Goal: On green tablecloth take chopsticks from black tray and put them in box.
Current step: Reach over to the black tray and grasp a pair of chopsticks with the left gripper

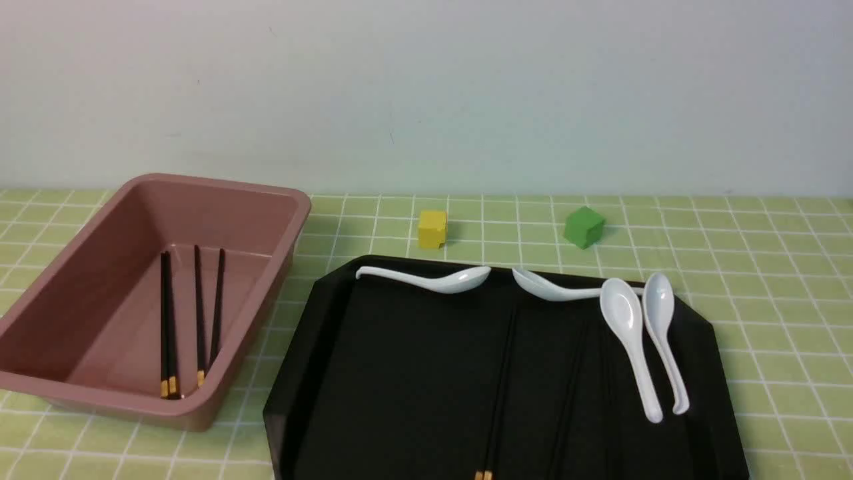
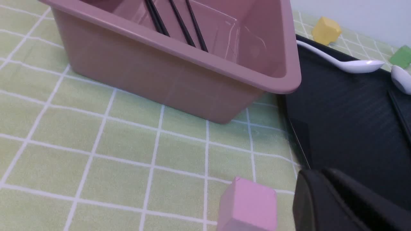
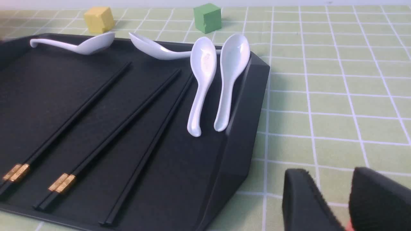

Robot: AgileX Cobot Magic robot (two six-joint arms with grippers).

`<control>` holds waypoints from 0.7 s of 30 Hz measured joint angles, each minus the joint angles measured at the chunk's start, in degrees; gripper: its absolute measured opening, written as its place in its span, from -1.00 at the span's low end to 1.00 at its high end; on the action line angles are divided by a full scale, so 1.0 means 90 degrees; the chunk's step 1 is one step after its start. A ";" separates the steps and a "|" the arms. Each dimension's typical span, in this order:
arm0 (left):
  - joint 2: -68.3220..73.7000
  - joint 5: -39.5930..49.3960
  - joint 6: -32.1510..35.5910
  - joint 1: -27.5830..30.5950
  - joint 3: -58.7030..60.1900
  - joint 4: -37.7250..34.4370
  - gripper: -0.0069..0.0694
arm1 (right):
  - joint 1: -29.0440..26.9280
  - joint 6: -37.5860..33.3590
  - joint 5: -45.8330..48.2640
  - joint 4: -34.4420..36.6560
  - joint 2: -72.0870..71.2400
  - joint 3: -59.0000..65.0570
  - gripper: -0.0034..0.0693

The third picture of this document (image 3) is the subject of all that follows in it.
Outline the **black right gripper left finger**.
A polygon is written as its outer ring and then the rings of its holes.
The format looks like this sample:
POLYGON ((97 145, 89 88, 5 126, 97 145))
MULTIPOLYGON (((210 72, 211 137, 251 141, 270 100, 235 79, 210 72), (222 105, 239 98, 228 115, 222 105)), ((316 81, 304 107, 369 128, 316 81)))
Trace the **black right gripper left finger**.
POLYGON ((285 171, 282 215, 285 231, 345 230, 305 169, 285 171))

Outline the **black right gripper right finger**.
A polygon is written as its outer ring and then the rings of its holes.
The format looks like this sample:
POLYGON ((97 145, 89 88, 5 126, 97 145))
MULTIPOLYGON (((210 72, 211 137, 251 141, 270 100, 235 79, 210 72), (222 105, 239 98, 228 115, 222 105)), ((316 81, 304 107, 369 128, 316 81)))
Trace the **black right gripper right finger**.
POLYGON ((367 167, 356 167, 348 210, 355 231, 409 231, 410 189, 367 167))

